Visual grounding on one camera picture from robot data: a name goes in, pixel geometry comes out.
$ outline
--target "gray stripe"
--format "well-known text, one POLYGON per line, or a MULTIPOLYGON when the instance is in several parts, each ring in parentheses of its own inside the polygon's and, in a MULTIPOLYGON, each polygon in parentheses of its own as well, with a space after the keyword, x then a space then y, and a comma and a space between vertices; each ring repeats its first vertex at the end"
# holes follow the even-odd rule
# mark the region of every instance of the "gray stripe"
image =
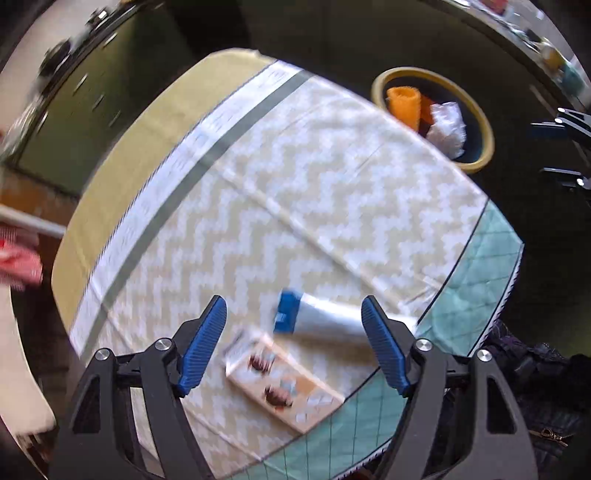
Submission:
POLYGON ((105 324, 108 311, 112 308, 119 293, 125 286, 131 273, 138 265, 140 258, 147 250, 150 243, 154 240, 160 229, 164 226, 166 221, 170 218, 173 212, 178 208, 183 199, 189 194, 193 187, 201 180, 212 165, 252 126, 269 113, 282 100, 293 93, 300 87, 311 74, 309 72, 300 71, 292 78, 281 85, 277 90, 270 93, 263 101, 248 112, 236 125, 234 125, 228 132, 220 138, 213 146, 205 153, 203 158, 189 171, 187 176, 178 184, 172 194, 165 200, 159 210, 156 212, 152 220, 149 222, 145 231, 139 237, 137 243, 131 249, 131 252, 125 259, 121 269, 117 273, 113 283, 105 293, 103 301, 100 304, 100 310, 93 322, 85 348, 81 354, 83 361, 90 358, 93 350, 91 350, 97 341, 100 331, 105 324))

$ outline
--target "bowl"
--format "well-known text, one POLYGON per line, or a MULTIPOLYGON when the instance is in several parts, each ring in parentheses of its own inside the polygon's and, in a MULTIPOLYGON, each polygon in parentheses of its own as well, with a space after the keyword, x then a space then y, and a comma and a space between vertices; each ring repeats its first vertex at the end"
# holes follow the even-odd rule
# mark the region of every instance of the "bowl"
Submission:
MULTIPOLYGON (((389 112, 386 90, 392 87, 410 86, 435 103, 456 102, 460 106, 466 124, 464 153, 453 162, 466 173, 484 168, 495 151, 495 137, 491 124, 475 100, 457 84, 438 73, 415 67, 397 67, 376 77, 372 85, 372 101, 389 112)), ((425 125, 419 130, 426 134, 425 125)))

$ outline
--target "table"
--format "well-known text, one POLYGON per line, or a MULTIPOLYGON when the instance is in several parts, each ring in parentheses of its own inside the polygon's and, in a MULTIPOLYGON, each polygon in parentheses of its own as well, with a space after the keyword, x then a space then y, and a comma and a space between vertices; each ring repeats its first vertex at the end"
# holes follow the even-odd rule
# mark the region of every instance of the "table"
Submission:
MULTIPOLYGON (((515 281, 522 242, 434 147, 369 102, 253 51, 206 57, 134 122, 98 170, 52 286, 74 348, 145 349, 228 303, 226 344, 272 329, 280 290, 421 318, 470 354, 515 281)), ((348 399, 304 436, 226 380, 214 353, 184 399, 216 477, 324 480, 376 455, 404 400, 369 349, 277 340, 348 399)), ((155 454, 134 395, 141 443, 155 454)))

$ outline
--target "round table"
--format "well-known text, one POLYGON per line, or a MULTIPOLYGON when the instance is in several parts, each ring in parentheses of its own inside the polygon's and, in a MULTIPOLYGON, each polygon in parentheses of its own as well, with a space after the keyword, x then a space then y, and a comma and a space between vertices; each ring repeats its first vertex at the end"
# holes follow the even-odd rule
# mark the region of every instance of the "round table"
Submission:
MULTIPOLYGON (((52 286, 84 362, 145 349, 228 303, 218 351, 272 330, 282 288, 421 319, 469 355, 498 316, 522 243, 496 206, 424 139, 342 87, 246 50, 206 57, 163 92, 90 182, 52 286)), ((300 436, 232 387, 214 353, 183 400, 214 475, 325 480, 376 455, 404 400, 369 348, 276 337, 343 393, 300 436)), ((156 454, 141 395, 138 436, 156 454)))

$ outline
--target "red cloth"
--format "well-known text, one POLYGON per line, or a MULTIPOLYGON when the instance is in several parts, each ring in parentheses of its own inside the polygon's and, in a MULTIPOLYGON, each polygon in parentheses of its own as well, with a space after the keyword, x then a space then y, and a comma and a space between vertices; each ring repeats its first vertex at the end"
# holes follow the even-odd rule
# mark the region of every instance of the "red cloth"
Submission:
POLYGON ((42 279, 37 252, 0 238, 0 283, 22 290, 25 284, 39 285, 42 279))

